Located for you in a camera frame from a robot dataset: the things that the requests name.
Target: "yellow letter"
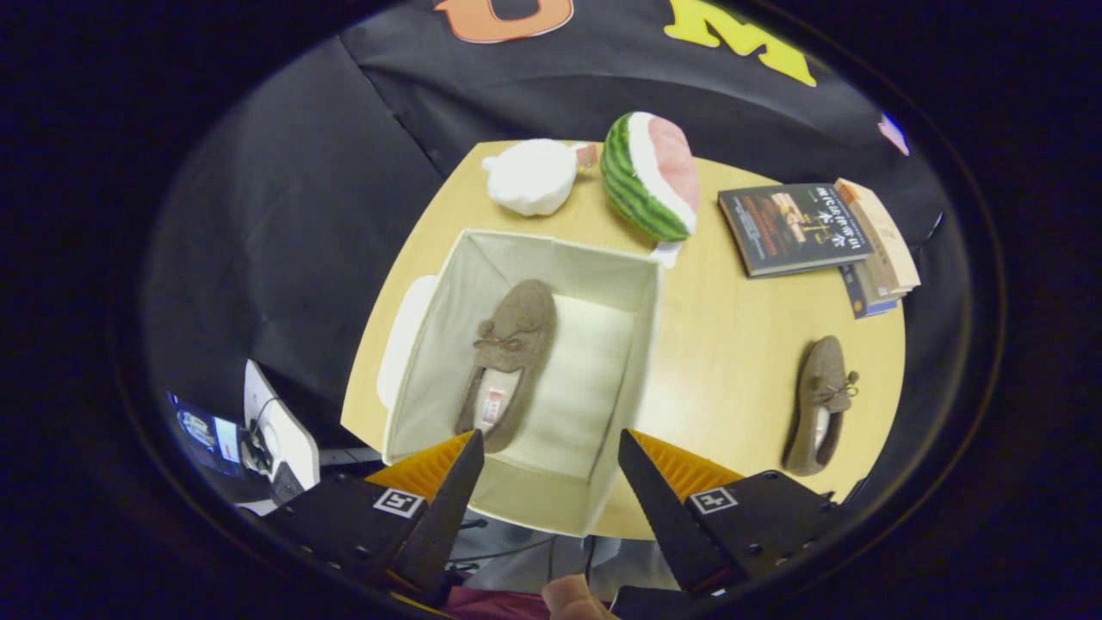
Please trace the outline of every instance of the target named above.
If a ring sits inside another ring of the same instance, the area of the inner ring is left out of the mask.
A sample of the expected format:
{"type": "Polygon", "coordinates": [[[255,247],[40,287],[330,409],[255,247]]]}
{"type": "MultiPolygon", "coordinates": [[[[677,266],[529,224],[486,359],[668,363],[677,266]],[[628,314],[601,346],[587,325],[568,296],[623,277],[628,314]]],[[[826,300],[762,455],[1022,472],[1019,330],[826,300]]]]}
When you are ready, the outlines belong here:
{"type": "Polygon", "coordinates": [[[707,31],[707,26],[711,25],[739,56],[745,56],[764,45],[765,53],[758,55],[761,64],[808,86],[815,85],[815,78],[811,77],[803,54],[777,41],[761,29],[741,24],[730,13],[704,0],[670,0],[670,4],[673,7],[673,25],[666,26],[667,35],[705,47],[719,47],[720,40],[707,31]]]}

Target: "white device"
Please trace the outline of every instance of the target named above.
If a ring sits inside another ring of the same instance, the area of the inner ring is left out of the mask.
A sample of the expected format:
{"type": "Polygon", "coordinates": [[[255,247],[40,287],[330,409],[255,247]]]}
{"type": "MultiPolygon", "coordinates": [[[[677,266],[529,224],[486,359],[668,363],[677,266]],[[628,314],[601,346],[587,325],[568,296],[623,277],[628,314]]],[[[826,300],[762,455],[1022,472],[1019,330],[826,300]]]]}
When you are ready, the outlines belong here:
{"type": "Polygon", "coordinates": [[[271,384],[260,372],[260,367],[249,360],[245,363],[246,428],[251,428],[253,421],[257,422],[264,446],[272,458],[271,468],[266,475],[269,480],[276,480],[280,465],[285,463],[303,491],[321,482],[321,455],[317,444],[272,390],[271,384]]]}

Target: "watermelon plush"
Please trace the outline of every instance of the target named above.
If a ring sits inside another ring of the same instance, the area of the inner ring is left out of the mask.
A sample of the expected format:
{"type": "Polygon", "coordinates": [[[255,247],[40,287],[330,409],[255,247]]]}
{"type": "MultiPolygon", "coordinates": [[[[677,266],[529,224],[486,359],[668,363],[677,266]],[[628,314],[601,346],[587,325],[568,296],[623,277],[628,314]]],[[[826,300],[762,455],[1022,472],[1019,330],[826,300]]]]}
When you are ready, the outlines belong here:
{"type": "Polygon", "coordinates": [[[622,116],[605,138],[601,173],[613,208],[647,236],[673,242],[695,230],[700,184],[677,124],[645,111],[622,116]]]}

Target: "white plush toy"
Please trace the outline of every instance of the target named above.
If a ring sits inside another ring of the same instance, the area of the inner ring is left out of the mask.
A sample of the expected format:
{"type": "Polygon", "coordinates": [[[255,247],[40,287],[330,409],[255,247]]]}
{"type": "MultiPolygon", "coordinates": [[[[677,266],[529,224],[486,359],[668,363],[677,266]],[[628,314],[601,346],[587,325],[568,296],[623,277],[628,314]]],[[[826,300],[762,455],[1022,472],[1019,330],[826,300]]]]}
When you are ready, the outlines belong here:
{"type": "Polygon", "coordinates": [[[570,196],[577,174],[575,149],[584,145],[572,148],[540,138],[484,159],[489,197],[521,215],[551,215],[570,196]]]}

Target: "plush toy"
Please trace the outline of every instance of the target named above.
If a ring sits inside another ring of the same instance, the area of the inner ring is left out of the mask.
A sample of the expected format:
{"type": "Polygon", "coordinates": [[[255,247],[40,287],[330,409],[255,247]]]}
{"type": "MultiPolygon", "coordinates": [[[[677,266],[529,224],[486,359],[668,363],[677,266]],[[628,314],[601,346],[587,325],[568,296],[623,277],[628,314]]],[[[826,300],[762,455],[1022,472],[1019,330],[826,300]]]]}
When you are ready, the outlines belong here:
{"type": "Polygon", "coordinates": [[[570,196],[577,174],[575,148],[548,139],[525,140],[483,160],[489,197],[521,215],[551,215],[570,196]]]}
{"type": "MultiPolygon", "coordinates": [[[[659,249],[695,230],[700,184],[677,124],[645,111],[622,116],[605,138],[601,173],[616,213],[658,240],[659,249]]],[[[678,248],[667,249],[676,254],[678,248]]]]}

